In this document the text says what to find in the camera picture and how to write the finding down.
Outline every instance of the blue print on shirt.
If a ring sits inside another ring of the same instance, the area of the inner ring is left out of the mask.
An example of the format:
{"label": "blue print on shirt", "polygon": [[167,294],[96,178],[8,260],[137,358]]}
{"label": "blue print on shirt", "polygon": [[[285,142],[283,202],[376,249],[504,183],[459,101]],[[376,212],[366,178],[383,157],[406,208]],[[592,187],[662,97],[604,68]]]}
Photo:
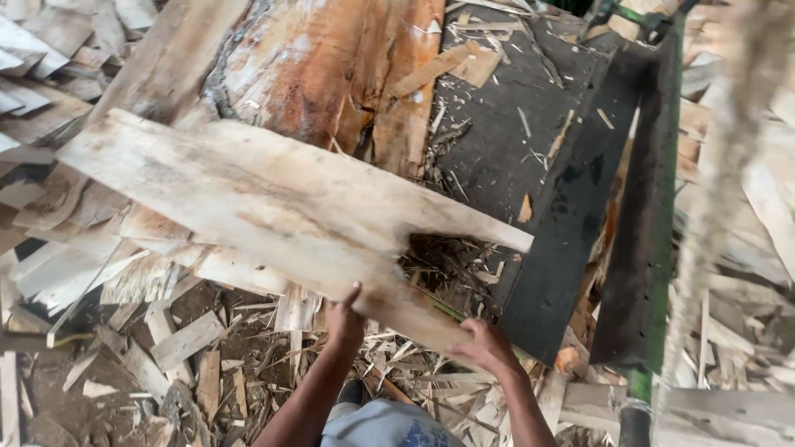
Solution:
{"label": "blue print on shirt", "polygon": [[405,435],[405,439],[398,447],[450,447],[448,436],[441,429],[430,429],[430,433],[422,430],[419,419],[414,419],[414,423]]}

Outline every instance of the dirt floor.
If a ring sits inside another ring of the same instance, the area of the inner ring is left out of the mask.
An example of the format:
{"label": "dirt floor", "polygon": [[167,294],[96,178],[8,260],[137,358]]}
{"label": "dirt floor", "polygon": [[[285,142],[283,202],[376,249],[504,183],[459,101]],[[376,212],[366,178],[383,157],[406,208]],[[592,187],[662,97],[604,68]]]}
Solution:
{"label": "dirt floor", "polygon": [[[218,293],[206,282],[201,282],[174,303],[172,314],[181,319],[177,327],[182,328],[209,310],[215,310],[218,313],[222,309],[222,305],[229,313],[229,309],[235,305],[271,301],[270,298],[245,291],[222,290]],[[107,318],[116,309],[116,305],[102,306],[102,315],[99,319],[102,322],[107,321]],[[145,305],[138,309],[125,325],[122,334],[131,335],[144,349],[149,350],[153,346],[153,341],[143,320],[145,309]],[[243,312],[244,317],[247,317],[256,311]],[[244,368],[250,381],[257,380],[253,379],[251,375],[269,346],[267,338],[262,339],[254,336],[268,332],[266,329],[268,322],[269,319],[265,318],[250,324],[237,325],[235,330],[219,345],[221,360],[246,360]],[[286,344],[277,347],[272,358],[280,359],[287,350]],[[113,355],[109,351],[103,351],[103,354],[83,373],[83,376],[69,391],[62,391],[64,380],[75,357],[57,354],[41,355],[32,362],[33,367],[29,378],[25,378],[24,372],[21,372],[35,411],[35,417],[31,420],[24,415],[21,416],[23,420],[21,424],[22,439],[41,447],[71,447],[73,445],[80,447],[87,437],[96,437],[99,433],[105,433],[113,447],[149,445],[160,426],[147,422],[144,415],[143,422],[138,427],[133,427],[133,411],[130,407],[136,404],[134,399],[129,397],[129,393],[143,390],[135,384],[134,379],[124,367],[112,360]],[[19,363],[22,371],[25,370],[25,366],[31,364],[30,359],[26,359],[24,356],[20,357]],[[192,363],[191,366],[196,373],[198,365]],[[234,372],[235,369],[222,373],[221,399],[223,402],[220,405],[220,412],[223,412],[225,405],[233,410],[236,409],[232,380]],[[287,387],[289,385],[288,373],[289,362],[283,362],[262,371],[258,380]],[[119,392],[100,398],[83,397],[83,384],[86,379],[111,385],[119,389]],[[272,396],[279,406],[286,400],[283,392],[272,393]],[[180,444],[187,444],[187,440],[186,442],[178,441],[177,445]],[[94,445],[99,447],[101,443],[95,441]]]}

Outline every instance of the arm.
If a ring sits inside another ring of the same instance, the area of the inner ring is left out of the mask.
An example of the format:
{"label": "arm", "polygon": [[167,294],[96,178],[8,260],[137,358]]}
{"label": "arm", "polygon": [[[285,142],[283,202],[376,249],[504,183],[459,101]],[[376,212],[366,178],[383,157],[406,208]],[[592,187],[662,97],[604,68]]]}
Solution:
{"label": "arm", "polygon": [[364,319],[351,309],[360,291],[361,284],[356,283],[344,302],[327,307],[328,343],[251,447],[320,443],[328,414],[364,339]]}
{"label": "arm", "polygon": [[497,378],[508,404],[514,444],[528,447],[556,445],[555,437],[538,407],[530,377],[519,364],[504,335],[485,321],[471,318],[461,323],[461,327],[473,332],[474,340],[454,344],[448,351],[470,357],[475,364]]}

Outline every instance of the person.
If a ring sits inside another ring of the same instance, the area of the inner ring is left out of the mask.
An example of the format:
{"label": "person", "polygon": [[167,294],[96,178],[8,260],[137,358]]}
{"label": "person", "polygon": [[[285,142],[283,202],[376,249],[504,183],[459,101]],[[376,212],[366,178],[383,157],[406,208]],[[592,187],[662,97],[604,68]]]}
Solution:
{"label": "person", "polygon": [[[361,292],[327,308],[328,342],[304,380],[251,447],[453,447],[463,446],[419,406],[376,399],[361,406],[360,380],[346,382],[364,341],[365,319],[351,308]],[[549,447],[555,438],[538,407],[527,373],[495,327],[468,319],[461,327],[471,342],[448,353],[468,357],[489,371],[505,392],[514,444]]]}

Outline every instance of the shoe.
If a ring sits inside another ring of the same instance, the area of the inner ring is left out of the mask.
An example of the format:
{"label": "shoe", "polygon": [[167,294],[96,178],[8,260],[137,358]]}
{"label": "shoe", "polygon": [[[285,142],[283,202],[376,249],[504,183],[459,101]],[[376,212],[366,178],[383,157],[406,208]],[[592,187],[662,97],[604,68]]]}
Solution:
{"label": "shoe", "polygon": [[338,403],[348,402],[356,405],[364,405],[364,399],[367,396],[367,390],[364,387],[364,382],[361,379],[350,379],[343,385],[343,389],[339,391],[337,396]]}

